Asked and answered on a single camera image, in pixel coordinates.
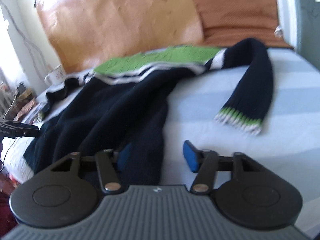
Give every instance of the striped bed sheet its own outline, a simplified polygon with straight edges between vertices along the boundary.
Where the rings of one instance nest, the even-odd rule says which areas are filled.
[[[220,155],[243,152],[297,187],[303,208],[296,226],[313,236],[318,227],[320,231],[320,72],[292,50],[269,49],[268,53],[274,68],[275,93],[257,136],[213,120],[247,67],[206,73],[178,83],[168,100],[162,184],[192,184],[195,174],[182,154],[185,140]],[[55,106],[50,116],[61,112],[78,92]],[[23,159],[30,141],[20,138],[17,146],[9,149],[5,162],[9,172],[22,182],[32,176]],[[9,145],[4,145],[3,153]],[[229,176],[220,172],[216,186]]]

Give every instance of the cable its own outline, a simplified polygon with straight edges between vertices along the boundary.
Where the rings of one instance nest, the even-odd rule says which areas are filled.
[[[43,64],[44,64],[44,66],[47,66],[47,63],[46,63],[46,61],[45,61],[45,58],[44,58],[44,56],[43,56],[42,51],[39,49],[38,46],[36,46],[33,42],[31,42],[31,41],[23,34],[23,32],[19,29],[19,27],[17,26],[15,20],[13,19],[13,16],[12,16],[9,8],[3,3],[2,0],[0,0],[0,4],[1,4],[1,5],[4,7],[4,9],[7,11],[8,16],[9,16],[10,20],[12,21],[12,24],[13,24],[13,26],[15,27],[16,31],[17,31],[17,32],[20,34],[20,36],[23,38],[23,43],[24,43],[24,45],[26,46],[26,48],[28,49],[28,51],[29,51],[29,54],[30,54],[30,56],[31,56],[31,59],[32,59],[32,62],[33,62],[34,68],[35,68],[35,71],[36,71],[38,77],[44,82],[43,77],[42,77],[42,75],[40,74],[40,72],[39,72],[39,70],[38,70],[38,68],[37,68],[37,66],[36,66],[36,61],[35,61],[35,58],[34,58],[34,56],[33,56],[33,54],[32,54],[32,51],[31,51],[31,49],[29,48],[29,46],[27,46],[27,43],[30,44],[34,49],[36,49],[36,50],[38,51],[38,53],[39,53],[39,55],[40,55],[40,57],[41,57],[41,60],[42,60],[42,62],[43,62]]]
[[[14,143],[16,142],[17,139],[18,139],[18,137],[14,139],[12,145],[14,145]],[[4,169],[4,161],[5,161],[5,158],[7,157],[8,151],[10,150],[10,148],[12,147],[12,145],[10,145],[9,149],[7,150],[7,152],[6,152],[5,155],[4,155],[3,161],[1,161],[3,167],[1,168],[0,173],[1,173],[1,172],[3,171],[3,169]]]
[[[14,97],[14,99],[13,99],[13,101],[12,101],[11,105],[9,106],[9,108],[8,108],[7,112],[4,114],[3,119],[5,119],[5,117],[6,117],[6,116],[7,116],[7,114],[9,113],[9,111],[10,111],[11,107],[13,106],[13,103],[16,101],[17,96],[18,96],[18,93],[16,93],[16,95],[15,95],[15,97]]]

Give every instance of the white logo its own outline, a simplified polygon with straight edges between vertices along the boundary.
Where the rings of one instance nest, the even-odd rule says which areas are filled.
[[[162,191],[162,188],[157,187],[157,188],[154,188],[154,189],[153,189],[153,191],[154,191],[154,192],[156,192],[156,193],[159,193],[159,192],[161,192],[161,191]]]

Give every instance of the mug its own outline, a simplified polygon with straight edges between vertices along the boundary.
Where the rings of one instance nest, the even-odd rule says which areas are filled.
[[[55,69],[51,70],[48,75],[45,76],[44,82],[48,86],[59,85],[67,78],[67,74],[63,69],[63,66],[60,64]]]

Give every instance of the orange brown fabric panel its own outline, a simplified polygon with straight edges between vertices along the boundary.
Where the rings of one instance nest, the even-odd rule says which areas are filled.
[[[36,0],[36,8],[67,73],[204,38],[192,0]]]
[[[274,35],[279,25],[276,0],[194,0],[208,46],[231,47],[256,38],[267,47],[291,48]]]

